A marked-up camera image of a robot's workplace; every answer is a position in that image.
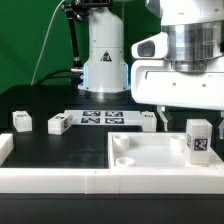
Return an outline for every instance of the small white block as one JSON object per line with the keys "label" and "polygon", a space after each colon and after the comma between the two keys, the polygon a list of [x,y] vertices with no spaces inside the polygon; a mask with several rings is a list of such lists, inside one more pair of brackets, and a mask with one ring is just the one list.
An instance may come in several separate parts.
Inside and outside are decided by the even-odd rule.
{"label": "small white block", "polygon": [[48,120],[48,133],[62,135],[72,125],[72,115],[59,113]]}
{"label": "small white block", "polygon": [[32,119],[26,111],[15,111],[13,124],[18,132],[32,131]]}
{"label": "small white block", "polygon": [[13,136],[12,134],[0,135],[0,166],[13,150]]}
{"label": "small white block", "polygon": [[153,112],[142,112],[142,130],[143,132],[156,132],[157,119]]}
{"label": "small white block", "polygon": [[212,125],[204,119],[187,120],[186,160],[194,165],[208,165]]}

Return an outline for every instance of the metal cylinder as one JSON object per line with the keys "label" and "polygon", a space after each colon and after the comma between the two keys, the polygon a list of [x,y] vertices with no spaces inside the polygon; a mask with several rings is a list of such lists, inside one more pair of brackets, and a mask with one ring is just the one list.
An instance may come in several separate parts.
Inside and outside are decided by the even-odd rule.
{"label": "metal cylinder", "polygon": [[222,22],[163,26],[169,36],[167,60],[176,71],[205,71],[207,59],[221,56]]}

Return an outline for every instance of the white robot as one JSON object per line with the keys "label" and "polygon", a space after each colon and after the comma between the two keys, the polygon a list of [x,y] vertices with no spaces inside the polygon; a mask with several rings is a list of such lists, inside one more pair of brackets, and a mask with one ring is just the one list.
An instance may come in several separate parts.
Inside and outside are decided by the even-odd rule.
{"label": "white robot", "polygon": [[132,47],[138,103],[224,110],[223,0],[146,0],[161,33]]}
{"label": "white robot", "polygon": [[83,94],[116,98],[130,89],[128,65],[124,62],[123,23],[108,8],[89,11],[89,59],[84,64]]}

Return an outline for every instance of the black tabletop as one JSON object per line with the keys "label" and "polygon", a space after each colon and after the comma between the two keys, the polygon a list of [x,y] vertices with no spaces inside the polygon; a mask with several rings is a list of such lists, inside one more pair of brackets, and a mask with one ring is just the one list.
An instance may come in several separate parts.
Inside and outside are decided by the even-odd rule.
{"label": "black tabletop", "polygon": [[[68,86],[15,86],[0,94],[0,133],[13,133],[15,148],[2,167],[107,168],[107,134],[141,132],[140,126],[72,126],[61,136],[49,135],[47,121],[64,110],[156,111],[127,96],[98,100],[80,96]],[[33,131],[18,133],[12,112],[27,111]],[[188,118],[207,119],[213,128],[213,149],[223,155],[218,136],[220,112],[170,108],[172,132],[184,132]],[[158,118],[158,131],[163,123]],[[132,194],[0,194],[0,223],[154,223],[219,224],[223,195]]]}

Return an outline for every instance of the black cable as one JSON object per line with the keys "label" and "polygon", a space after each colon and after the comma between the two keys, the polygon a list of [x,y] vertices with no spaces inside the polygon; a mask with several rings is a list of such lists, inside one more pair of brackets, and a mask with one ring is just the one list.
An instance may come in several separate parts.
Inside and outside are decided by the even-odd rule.
{"label": "black cable", "polygon": [[68,78],[71,78],[71,76],[54,76],[54,77],[48,77],[46,78],[45,81],[49,80],[49,79],[68,79]]}
{"label": "black cable", "polygon": [[65,72],[71,72],[71,69],[60,69],[60,70],[54,71],[46,75],[44,78],[40,79],[38,82],[36,82],[35,86],[40,86],[43,82],[45,82],[47,79],[51,78],[52,76],[55,76],[60,73],[65,73]]}
{"label": "black cable", "polygon": [[78,42],[76,37],[76,28],[74,21],[75,18],[74,10],[72,9],[70,4],[64,4],[62,9],[66,13],[69,24],[70,37],[72,43],[72,53],[73,53],[73,66],[75,68],[81,68],[82,62],[79,57]]}

